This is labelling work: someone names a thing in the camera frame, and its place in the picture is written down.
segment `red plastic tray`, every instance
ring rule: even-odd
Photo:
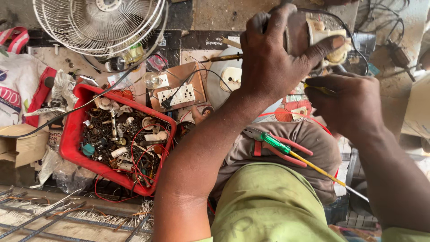
[[[104,91],[103,89],[89,86],[87,84],[76,85],[73,92],[76,95],[76,97],[79,98],[79,100],[76,102],[75,107],[79,107],[79,106],[82,106],[83,104],[87,103],[89,100],[92,99],[92,97],[94,96],[94,93],[99,94],[99,93],[102,93],[103,91]],[[168,116],[166,116],[160,112],[157,112],[153,109],[150,109],[146,106],[143,106],[142,104],[138,104],[134,101],[126,99],[122,96],[118,96],[118,95],[115,95],[112,93],[106,93],[103,96],[107,97],[111,100],[115,100],[118,103],[128,105],[128,106],[132,107],[133,109],[139,110],[139,111],[144,112],[146,114],[157,117],[161,120],[169,122],[170,125],[172,126],[170,136],[171,137],[175,136],[176,122],[172,118],[170,118],[170,117],[168,117]],[[103,177],[105,177],[106,179],[109,179],[109,180],[111,180],[117,184],[120,184],[127,189],[132,189],[134,183],[128,179],[128,177],[127,177],[127,175],[125,175],[125,173],[117,172],[117,171],[108,172],[112,168],[110,168],[109,166],[102,164],[98,161],[93,161],[93,160],[87,158],[86,156],[84,156],[84,154],[81,151],[79,151],[79,147],[80,147],[79,142],[82,140],[81,134],[83,132],[83,126],[84,126],[83,122],[85,120],[88,120],[88,114],[85,112],[88,111],[92,107],[94,107],[94,106],[89,104],[89,105],[87,105],[87,106],[85,106],[85,107],[83,107],[77,111],[72,112],[71,114],[69,114],[67,116],[66,124],[64,126],[64,131],[63,131],[63,135],[61,137],[61,142],[60,142],[60,147],[59,147],[60,155],[64,159],[66,159],[72,163],[75,163],[79,166],[82,166],[82,167],[84,167],[84,168],[86,168],[92,172],[99,174],[99,175],[106,172],[103,175]],[[166,144],[166,149],[169,150],[171,146],[172,146],[172,139],[169,138],[167,141],[167,144]],[[166,159],[166,157],[167,157],[167,154],[165,152],[165,153],[163,153],[163,155],[161,157],[161,161],[164,161]],[[151,195],[155,191],[156,183],[158,180],[158,175],[160,174],[160,169],[161,169],[161,166],[159,166],[157,169],[157,174],[154,178],[154,183],[152,184],[153,187],[142,188],[141,186],[135,186],[134,192],[136,192],[142,196]]]

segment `brown trousers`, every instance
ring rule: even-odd
[[[300,123],[265,122],[249,125],[262,132],[271,132],[275,136],[287,138],[313,152],[308,156],[297,149],[292,149],[314,165],[334,176],[342,162],[337,140],[325,132],[321,127],[307,121]],[[261,150],[260,157],[254,157],[254,140],[241,133],[235,140],[233,147],[227,154],[224,165],[220,168],[215,186],[210,194],[217,201],[228,179],[243,165],[252,162],[272,162],[285,165],[304,176],[312,187],[322,204],[330,204],[336,200],[333,181],[318,173],[311,167],[300,167],[288,162],[268,149]]]

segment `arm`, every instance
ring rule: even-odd
[[[294,5],[286,4],[271,18],[262,12],[248,21],[240,37],[241,88],[197,125],[163,165],[155,195],[155,241],[211,237],[206,200],[236,137],[269,105],[296,87],[322,58],[344,44],[343,37],[333,36],[300,57],[289,56],[283,48],[283,33],[288,15],[295,10]]]
[[[328,126],[358,148],[368,197],[383,229],[400,227],[430,232],[430,182],[384,126],[379,81],[351,73],[308,79],[335,91],[327,96],[305,91]]]

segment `white fan grille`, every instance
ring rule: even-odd
[[[109,9],[106,3],[114,7]],[[164,3],[165,0],[33,0],[33,7],[43,29],[58,42],[84,55],[111,56],[148,37],[159,24]]]

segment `green t-shirt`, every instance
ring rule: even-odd
[[[260,162],[241,167],[229,179],[211,234],[201,242],[345,242],[327,226],[323,205],[303,176],[279,164]],[[382,240],[429,241],[430,234],[390,228]]]

